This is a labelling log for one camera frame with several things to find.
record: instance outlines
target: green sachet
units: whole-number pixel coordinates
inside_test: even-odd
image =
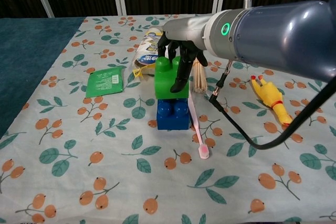
[[[121,67],[115,67],[91,73],[86,88],[86,97],[122,92],[121,69]]]

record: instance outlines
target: robot finger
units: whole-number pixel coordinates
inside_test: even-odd
[[[171,41],[168,46],[168,58],[170,63],[172,63],[173,59],[176,56],[176,49],[180,46],[177,41]]]
[[[166,37],[166,33],[163,32],[159,42],[158,42],[158,57],[164,57],[165,52],[166,52],[166,46],[169,45],[171,41]]]
[[[196,51],[190,51],[183,44],[180,45],[181,59],[177,68],[175,83],[170,88],[170,92],[180,92],[189,80],[190,72],[193,68],[193,62],[196,58]]]
[[[203,67],[208,66],[208,62],[207,62],[207,60],[206,60],[205,57],[204,57],[203,51],[199,51],[199,52],[197,53],[197,55],[196,55],[196,58],[198,59],[198,61],[201,63],[201,65],[202,65]]]

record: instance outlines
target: green lego block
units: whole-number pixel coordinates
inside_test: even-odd
[[[170,88],[175,82],[180,56],[173,59],[170,64],[165,57],[158,57],[155,62],[154,88],[157,99],[188,98],[189,83],[178,93],[171,93]]]

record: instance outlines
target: yellow rubber chicken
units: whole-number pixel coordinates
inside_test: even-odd
[[[289,125],[292,122],[292,118],[287,113],[284,103],[282,102],[282,94],[272,82],[266,82],[263,76],[258,76],[261,86],[257,83],[256,77],[251,76],[251,83],[261,98],[262,102],[271,107],[276,113],[280,123]]]

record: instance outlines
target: teal carpet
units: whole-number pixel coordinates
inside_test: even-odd
[[[83,19],[0,19],[0,138]]]

